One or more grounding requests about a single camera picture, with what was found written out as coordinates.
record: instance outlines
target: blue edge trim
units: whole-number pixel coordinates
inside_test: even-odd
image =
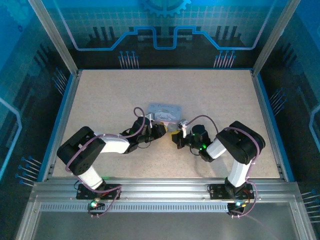
[[[281,139],[281,136],[280,136],[280,132],[279,132],[279,129],[278,129],[278,126],[277,126],[276,118],[275,118],[275,116],[274,116],[274,114],[272,112],[272,108],[271,108],[270,102],[268,100],[269,98],[268,98],[268,95],[267,95],[267,91],[266,91],[265,85],[264,85],[264,83],[262,81],[260,73],[258,74],[257,78],[258,78],[258,81],[259,81],[259,85],[261,87],[262,95],[263,95],[263,98],[264,98],[263,100],[264,100],[264,102],[266,104],[266,108],[267,108],[268,114],[269,114],[270,119],[271,119],[271,124],[272,124],[273,130],[274,130],[274,133],[275,133],[275,137],[276,137],[276,140],[278,142],[278,146],[279,146],[280,153],[281,153],[281,156],[282,156],[282,160],[283,160],[283,164],[284,164],[284,167],[285,167],[285,171],[286,171],[286,174],[288,176],[288,181],[289,182],[294,182],[295,181],[295,177],[294,177],[294,174],[292,173],[291,166],[290,166],[290,163],[289,163],[289,159],[288,159],[288,156],[287,156],[287,153],[286,153],[286,150],[285,150],[285,146],[284,146],[284,143],[282,142],[282,139]]]
[[[69,94],[69,91],[70,91],[71,83],[73,81],[73,77],[74,76],[72,74],[70,74],[70,77],[69,77],[68,83],[66,85],[66,88],[65,88],[65,91],[64,91],[64,95],[63,95],[63,98],[62,98],[62,101],[61,101],[61,104],[60,104],[60,107],[59,107],[58,114],[57,114],[57,116],[55,118],[55,122],[54,122],[54,126],[53,126],[52,133],[51,133],[51,136],[50,136],[50,140],[49,140],[48,146],[46,147],[46,151],[45,151],[45,154],[44,154],[44,157],[43,157],[43,161],[42,161],[42,164],[41,164],[41,168],[40,168],[40,172],[39,172],[39,175],[38,175],[38,178],[37,178],[37,182],[41,182],[42,178],[44,177],[44,174],[45,174],[45,171],[46,171],[46,167],[47,167],[47,164],[48,164],[48,161],[49,161],[49,157],[50,157],[50,152],[51,152],[51,149],[52,149],[52,147],[54,145],[54,140],[55,140],[56,135],[57,135],[58,127],[60,125],[62,113],[63,113],[65,105],[66,105],[66,101],[67,101],[67,97],[68,97],[68,94]]]
[[[192,68],[192,69],[213,69],[213,68]],[[238,70],[240,70],[240,69],[241,70],[251,70],[251,68],[238,68]],[[52,149],[53,144],[54,144],[54,139],[56,137],[58,126],[60,125],[62,113],[63,113],[63,110],[64,110],[65,105],[66,105],[67,96],[68,96],[69,91],[70,91],[72,78],[73,78],[73,76],[70,75],[68,84],[66,86],[65,94],[63,95],[62,102],[61,102],[58,114],[56,116],[56,119],[55,119],[55,123],[54,123],[54,126],[53,126],[52,134],[51,134],[48,146],[47,146],[46,151],[45,151],[45,155],[44,155],[43,162],[42,162],[42,165],[41,165],[41,169],[40,169],[40,172],[39,172],[39,175],[38,175],[38,179],[37,179],[38,182],[41,181],[41,179],[43,178],[43,176],[45,174],[46,166],[47,166],[48,161],[49,161],[50,152],[51,152],[51,149]],[[280,137],[279,129],[278,129],[278,126],[277,126],[277,123],[276,123],[276,119],[275,119],[275,117],[273,115],[271,105],[270,105],[269,101],[267,100],[268,99],[268,95],[267,95],[267,92],[266,92],[266,89],[265,89],[265,86],[264,86],[264,83],[262,81],[260,73],[258,74],[257,78],[258,78],[258,82],[259,82],[260,87],[261,87],[263,100],[265,101],[266,108],[267,108],[268,114],[269,114],[270,119],[271,119],[271,124],[272,124],[272,127],[273,127],[274,132],[275,132],[275,137],[276,137],[276,140],[278,142],[278,146],[279,146],[279,149],[280,149],[280,154],[282,156],[283,164],[285,166],[285,170],[286,170],[286,173],[287,173],[287,176],[288,176],[288,181],[289,182],[294,182],[295,178],[294,178],[293,172],[291,170],[291,166],[290,166],[290,163],[289,163],[289,160],[288,160],[287,153],[285,151],[284,143],[282,142],[282,139]]]

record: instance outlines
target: speckled tabletop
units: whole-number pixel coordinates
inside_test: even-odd
[[[96,133],[118,134],[137,119],[134,107],[147,111],[152,102],[181,105],[182,118],[189,121],[208,115],[220,130],[235,120],[242,122],[266,142],[251,177],[279,178],[249,70],[83,70],[63,142],[83,126]],[[208,119],[199,118],[194,124],[204,124],[213,138],[215,129]],[[93,166],[103,177],[224,178],[232,163],[227,152],[207,163],[188,147],[178,150],[166,134],[147,149],[102,153]],[[70,176],[59,158],[53,176]]]

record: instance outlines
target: purple cable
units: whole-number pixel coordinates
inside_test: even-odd
[[[141,107],[135,107],[133,109],[133,113],[134,115],[137,116],[136,114],[136,110],[139,109],[141,112],[142,112],[142,115],[143,115],[143,121],[142,121],[142,125],[141,127],[139,128],[138,131],[136,131],[135,133],[131,134],[131,135],[128,135],[128,136],[119,136],[119,135],[115,135],[115,134],[109,134],[109,133],[106,133],[106,134],[100,134],[100,135],[97,135],[93,138],[91,138],[89,141],[87,141],[76,153],[75,155],[73,155],[73,157],[70,159],[70,161],[66,164],[65,166],[65,170],[70,173],[70,169],[69,169],[69,166],[70,164],[73,163],[73,161],[78,157],[78,155],[87,148],[87,146],[92,143],[94,140],[98,139],[98,138],[103,138],[103,137],[114,137],[114,138],[119,138],[119,139],[127,139],[127,138],[131,138],[131,137],[134,137],[135,135],[139,134],[141,132],[141,130],[144,128],[144,125],[145,125],[145,122],[146,122],[146,116],[145,116],[145,112],[142,110]],[[111,191],[114,191],[114,190],[117,190],[120,186],[117,186],[117,187],[114,187],[114,188],[111,188],[111,189],[108,189],[108,190],[95,190],[95,189],[92,189],[91,187],[89,187],[88,185],[86,185],[84,182],[82,183],[87,189],[89,189],[90,191],[94,192],[94,193],[98,193],[98,194],[104,194],[104,193],[109,193]]]
[[[236,213],[236,214],[242,214],[242,212],[236,211],[236,210],[231,210],[231,212],[234,212],[234,213]],[[256,219],[256,218],[253,217],[253,216],[246,215],[246,217],[247,217],[247,218],[250,218],[250,219],[254,220],[255,222],[257,222],[258,224],[260,224],[262,227],[264,227],[266,230],[268,230],[269,233],[272,234],[272,236],[273,236],[275,239],[280,240],[280,238],[278,238],[278,237],[272,232],[272,230],[271,230],[267,225],[263,224],[262,222],[260,222],[258,219]]]
[[[211,117],[209,117],[209,116],[207,116],[207,115],[199,115],[199,116],[196,116],[194,119],[192,119],[190,122],[188,122],[188,123],[186,124],[186,126],[188,126],[188,125],[192,124],[195,120],[197,120],[198,118],[201,118],[201,117],[204,117],[204,118],[209,119],[209,120],[213,123],[213,125],[214,125],[214,127],[215,127],[216,134],[218,134],[218,133],[219,133],[219,130],[218,130],[218,128],[217,128],[216,123],[212,120],[212,118],[211,118]]]
[[[259,155],[260,155],[260,147],[259,147],[259,144],[257,143],[257,141],[249,134],[247,133],[246,131],[243,131],[242,129],[240,128],[237,128],[237,127],[233,127],[233,126],[229,126],[229,127],[226,127],[224,130],[235,130],[235,131],[238,131],[239,133],[242,133],[244,135],[246,135],[255,145],[256,147],[256,155],[255,157],[252,159],[251,163],[250,163],[250,166],[249,166],[249,169],[248,169],[248,172],[246,173],[246,176],[245,176],[245,182],[248,183],[248,184],[252,184],[253,187],[254,187],[254,190],[255,190],[255,198],[253,200],[253,204],[252,204],[252,207],[246,212],[246,213],[243,213],[241,215],[238,215],[238,218],[241,218],[241,217],[244,217],[246,216],[248,213],[251,212],[251,210],[255,207],[256,205],[256,202],[257,202],[257,198],[258,198],[258,189],[257,189],[257,186],[256,184],[253,182],[253,181],[249,181],[248,178],[249,178],[249,173],[251,171],[251,168],[252,168],[252,165],[255,164],[256,160],[258,159]]]
[[[102,212],[102,213],[97,213],[96,215],[92,214],[91,211],[89,210],[88,213],[91,214],[91,217],[101,217],[103,215],[105,215],[110,209],[111,209],[111,206],[114,204],[114,202],[116,201],[117,197],[119,196],[120,192],[121,192],[121,188],[122,186],[117,186],[117,187],[114,187],[114,188],[117,188],[119,189],[118,192],[116,193],[114,199],[112,200],[111,204],[108,206],[108,208]]]

